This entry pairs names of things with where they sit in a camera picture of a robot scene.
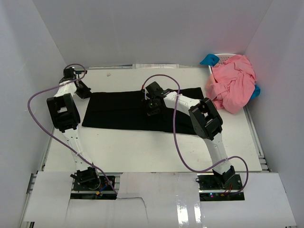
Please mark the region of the black t shirt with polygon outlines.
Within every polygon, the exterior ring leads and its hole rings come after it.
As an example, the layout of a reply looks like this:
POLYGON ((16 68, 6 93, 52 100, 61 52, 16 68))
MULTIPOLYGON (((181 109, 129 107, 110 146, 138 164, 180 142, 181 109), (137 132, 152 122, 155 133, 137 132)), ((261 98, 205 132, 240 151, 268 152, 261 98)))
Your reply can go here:
POLYGON ((148 116, 142 97, 141 91, 92 93, 82 126, 172 133, 173 109, 148 116))

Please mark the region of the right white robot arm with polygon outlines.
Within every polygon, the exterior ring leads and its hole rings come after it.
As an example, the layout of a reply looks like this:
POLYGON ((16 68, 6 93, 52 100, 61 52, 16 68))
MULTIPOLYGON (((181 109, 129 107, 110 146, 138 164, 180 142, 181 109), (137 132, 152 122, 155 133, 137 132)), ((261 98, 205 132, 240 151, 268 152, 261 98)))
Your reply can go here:
POLYGON ((143 104, 147 110, 147 115, 160 114, 164 108, 173 110, 172 127, 173 138, 180 160, 185 167, 196 173, 203 173, 212 170, 215 175, 215 185, 219 189, 226 189, 232 183, 235 169, 228 159, 223 140, 222 125, 223 120, 216 107, 208 98, 202 100, 190 98, 171 89, 162 89, 157 82, 152 82, 148 86, 142 86, 143 104), (203 139, 211 157, 212 166, 210 169, 196 171, 192 169, 181 155, 177 141, 176 114, 181 112, 190 117, 193 130, 197 136, 203 139))

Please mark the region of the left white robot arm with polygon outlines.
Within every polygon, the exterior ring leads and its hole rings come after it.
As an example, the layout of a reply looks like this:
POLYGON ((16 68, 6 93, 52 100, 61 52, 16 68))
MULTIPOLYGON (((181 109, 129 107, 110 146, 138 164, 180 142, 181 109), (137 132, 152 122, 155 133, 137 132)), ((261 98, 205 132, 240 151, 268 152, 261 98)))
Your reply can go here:
POLYGON ((84 150, 79 133, 80 114, 73 100, 77 95, 81 99, 91 96, 91 89, 81 80, 82 71, 76 71, 71 66, 63 70, 63 78, 59 81, 61 87, 54 97, 47 99, 47 105, 52 123, 64 136, 74 159, 76 172, 71 177, 81 186, 96 190, 100 186, 100 177, 92 167, 92 160, 84 150))

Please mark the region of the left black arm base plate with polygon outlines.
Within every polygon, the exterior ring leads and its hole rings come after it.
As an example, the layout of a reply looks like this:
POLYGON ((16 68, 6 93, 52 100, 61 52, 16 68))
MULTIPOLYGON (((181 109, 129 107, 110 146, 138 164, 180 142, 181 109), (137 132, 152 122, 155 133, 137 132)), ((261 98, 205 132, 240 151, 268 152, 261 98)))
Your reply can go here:
POLYGON ((84 171, 77 170, 71 174, 73 179, 70 198, 73 200, 115 200, 115 176, 99 175, 95 168, 88 167, 84 171))

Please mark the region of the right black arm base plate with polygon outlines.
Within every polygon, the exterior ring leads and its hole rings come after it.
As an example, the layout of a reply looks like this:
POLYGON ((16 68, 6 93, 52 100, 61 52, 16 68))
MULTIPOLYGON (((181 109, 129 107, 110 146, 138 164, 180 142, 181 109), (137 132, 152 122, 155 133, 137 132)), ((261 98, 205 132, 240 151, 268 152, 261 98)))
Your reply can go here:
POLYGON ((214 175, 198 175, 195 181, 199 185, 199 198, 201 202, 215 201, 244 201, 243 187, 239 174, 223 185, 214 175))

